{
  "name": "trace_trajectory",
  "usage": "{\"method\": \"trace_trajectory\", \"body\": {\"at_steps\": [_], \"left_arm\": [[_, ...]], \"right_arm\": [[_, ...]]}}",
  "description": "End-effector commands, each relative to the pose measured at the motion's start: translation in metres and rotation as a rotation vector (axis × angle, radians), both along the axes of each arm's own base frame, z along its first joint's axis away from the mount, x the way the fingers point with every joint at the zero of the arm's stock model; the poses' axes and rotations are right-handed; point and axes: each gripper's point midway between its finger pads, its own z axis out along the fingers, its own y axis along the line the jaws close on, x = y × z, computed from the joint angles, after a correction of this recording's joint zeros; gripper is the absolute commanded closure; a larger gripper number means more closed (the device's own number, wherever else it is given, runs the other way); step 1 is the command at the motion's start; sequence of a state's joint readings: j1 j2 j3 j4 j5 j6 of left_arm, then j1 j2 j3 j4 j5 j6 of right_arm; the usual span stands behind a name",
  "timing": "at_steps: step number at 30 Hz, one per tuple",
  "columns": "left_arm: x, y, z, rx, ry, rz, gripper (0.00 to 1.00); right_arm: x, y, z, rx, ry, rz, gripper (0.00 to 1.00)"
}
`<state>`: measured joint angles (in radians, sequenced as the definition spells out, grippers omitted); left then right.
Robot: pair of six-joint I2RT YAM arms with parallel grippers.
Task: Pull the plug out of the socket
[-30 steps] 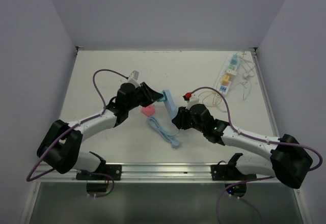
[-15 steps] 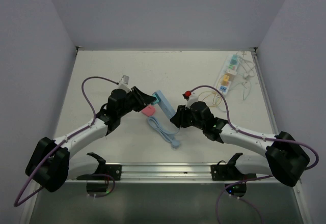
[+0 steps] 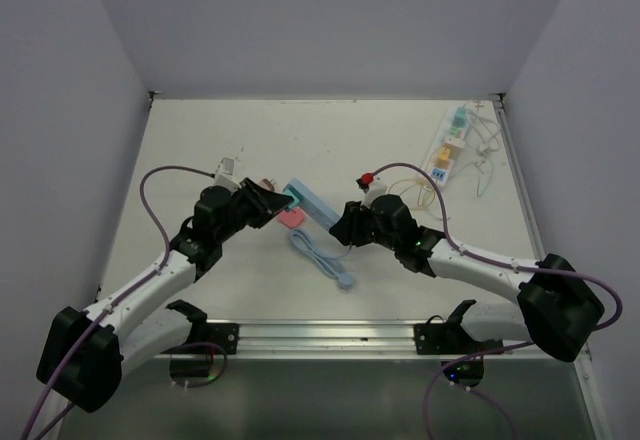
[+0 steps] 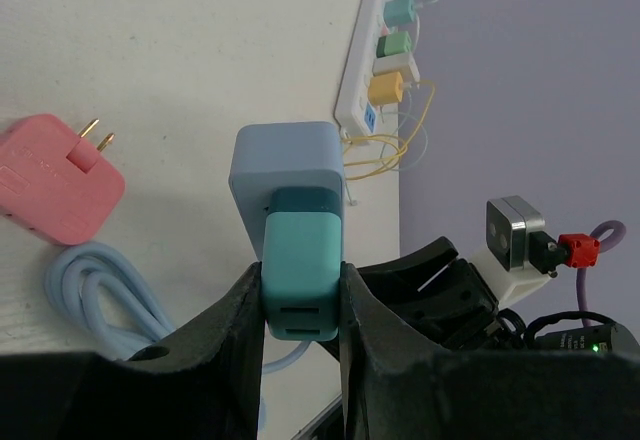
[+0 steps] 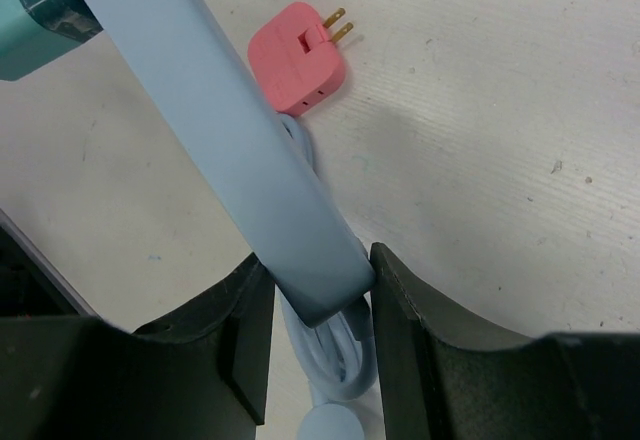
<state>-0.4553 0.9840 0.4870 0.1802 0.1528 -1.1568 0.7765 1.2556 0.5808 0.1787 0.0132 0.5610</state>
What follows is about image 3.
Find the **brown USB charger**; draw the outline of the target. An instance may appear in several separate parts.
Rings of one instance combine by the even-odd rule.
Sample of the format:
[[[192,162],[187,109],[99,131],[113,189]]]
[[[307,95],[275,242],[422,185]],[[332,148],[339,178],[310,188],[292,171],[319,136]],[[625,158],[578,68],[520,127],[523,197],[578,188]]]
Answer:
[[[277,190],[277,183],[274,179],[263,178],[257,182],[257,185],[269,191]]]

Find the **teal USB charger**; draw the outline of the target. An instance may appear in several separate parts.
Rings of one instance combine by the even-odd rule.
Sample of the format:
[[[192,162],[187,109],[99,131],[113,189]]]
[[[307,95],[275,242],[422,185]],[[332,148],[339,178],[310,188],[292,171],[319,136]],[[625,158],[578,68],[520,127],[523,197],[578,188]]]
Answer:
[[[287,195],[290,198],[289,204],[286,207],[288,211],[295,209],[300,204],[301,197],[296,188],[287,186],[283,190],[283,194]]]

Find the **yellow USB charger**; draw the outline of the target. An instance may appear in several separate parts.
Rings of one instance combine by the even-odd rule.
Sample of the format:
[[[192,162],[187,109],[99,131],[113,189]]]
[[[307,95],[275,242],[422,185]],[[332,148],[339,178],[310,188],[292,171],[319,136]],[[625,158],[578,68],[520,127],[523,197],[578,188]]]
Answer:
[[[452,150],[447,146],[440,147],[434,160],[434,166],[437,168],[446,169],[450,166],[451,161]]]

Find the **blue power strip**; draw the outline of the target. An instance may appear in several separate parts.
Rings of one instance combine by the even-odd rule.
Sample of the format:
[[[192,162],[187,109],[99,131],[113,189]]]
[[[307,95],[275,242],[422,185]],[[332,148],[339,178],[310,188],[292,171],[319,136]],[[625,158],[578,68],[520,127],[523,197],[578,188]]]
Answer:
[[[299,179],[290,180],[284,189],[287,186],[296,188],[300,194],[301,201],[296,208],[300,208],[325,231],[329,231],[340,219],[340,215],[328,203],[322,200]]]

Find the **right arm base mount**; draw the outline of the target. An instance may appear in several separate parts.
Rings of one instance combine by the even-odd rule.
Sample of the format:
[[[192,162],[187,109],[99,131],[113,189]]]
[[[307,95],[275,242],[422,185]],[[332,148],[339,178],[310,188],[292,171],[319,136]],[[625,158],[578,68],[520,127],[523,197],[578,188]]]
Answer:
[[[452,351],[446,320],[440,315],[432,315],[427,320],[415,323],[413,340],[417,355],[443,355]]]

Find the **white power strip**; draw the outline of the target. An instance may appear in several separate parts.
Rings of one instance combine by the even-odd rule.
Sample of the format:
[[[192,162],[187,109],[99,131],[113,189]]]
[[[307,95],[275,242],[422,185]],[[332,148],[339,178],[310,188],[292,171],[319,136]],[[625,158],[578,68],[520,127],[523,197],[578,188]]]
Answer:
[[[424,171],[439,187],[447,183],[465,149],[469,130],[469,113],[466,108],[451,107],[446,111],[424,161]]]

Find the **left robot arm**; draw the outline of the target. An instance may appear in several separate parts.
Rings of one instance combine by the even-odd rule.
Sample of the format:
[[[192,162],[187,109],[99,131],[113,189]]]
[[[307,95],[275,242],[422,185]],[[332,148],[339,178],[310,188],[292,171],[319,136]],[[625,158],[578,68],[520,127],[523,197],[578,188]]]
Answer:
[[[189,287],[221,258],[225,241],[246,227],[261,228],[293,199],[244,179],[236,191],[211,186],[159,260],[104,300],[53,319],[36,376],[87,412],[101,408],[122,375],[124,341],[162,301]]]

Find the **pink plug adapter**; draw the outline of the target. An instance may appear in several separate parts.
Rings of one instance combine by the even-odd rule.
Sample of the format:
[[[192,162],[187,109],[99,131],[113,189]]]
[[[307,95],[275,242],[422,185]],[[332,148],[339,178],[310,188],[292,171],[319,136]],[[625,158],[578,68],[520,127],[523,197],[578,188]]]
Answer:
[[[299,228],[305,221],[305,213],[300,208],[280,212],[276,219],[286,228],[293,230]]]

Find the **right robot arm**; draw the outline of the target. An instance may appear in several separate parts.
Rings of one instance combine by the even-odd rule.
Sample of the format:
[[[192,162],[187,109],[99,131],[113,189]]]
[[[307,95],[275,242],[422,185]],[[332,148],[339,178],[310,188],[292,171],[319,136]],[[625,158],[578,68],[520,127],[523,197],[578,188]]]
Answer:
[[[384,247],[413,273],[503,298],[501,304],[465,300],[443,323],[426,326],[422,334],[435,354],[480,352],[515,341],[572,362],[604,314],[602,302],[564,258],[494,260],[453,246],[444,232],[419,225],[397,195],[384,194],[368,205],[347,203],[329,233],[344,246]]]

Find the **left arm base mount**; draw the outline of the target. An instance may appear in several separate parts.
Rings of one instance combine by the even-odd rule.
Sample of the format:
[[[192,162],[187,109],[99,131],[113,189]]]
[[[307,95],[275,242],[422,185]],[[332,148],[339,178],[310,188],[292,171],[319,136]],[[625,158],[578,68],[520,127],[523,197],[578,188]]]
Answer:
[[[207,322],[204,326],[204,340],[217,344],[227,355],[235,355],[240,338],[240,325],[231,322]]]

